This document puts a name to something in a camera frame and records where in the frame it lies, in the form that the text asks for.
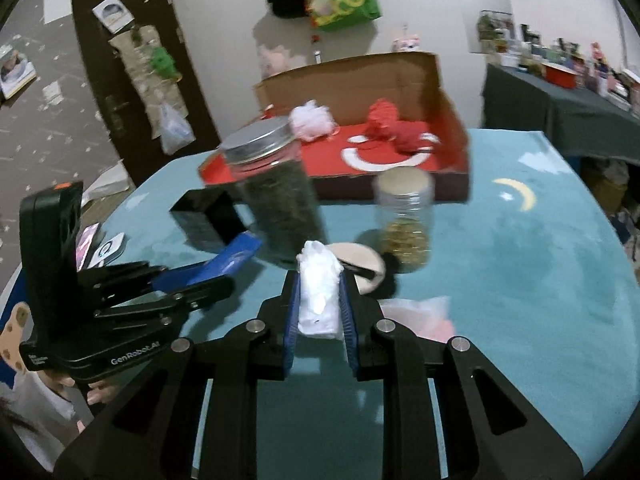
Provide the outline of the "person's left hand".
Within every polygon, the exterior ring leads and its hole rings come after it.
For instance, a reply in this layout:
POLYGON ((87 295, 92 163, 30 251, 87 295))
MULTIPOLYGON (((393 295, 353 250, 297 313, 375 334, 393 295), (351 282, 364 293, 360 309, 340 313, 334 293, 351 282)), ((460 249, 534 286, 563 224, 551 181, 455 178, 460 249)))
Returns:
MULTIPOLYGON (((40 370, 37 375, 42 382, 61 398, 70 400, 70 389, 76 387, 76 382, 68 375, 54 370, 40 370)), ((106 378, 89 385, 87 403, 89 405, 108 403, 114 399, 122 388, 118 378, 106 378)))

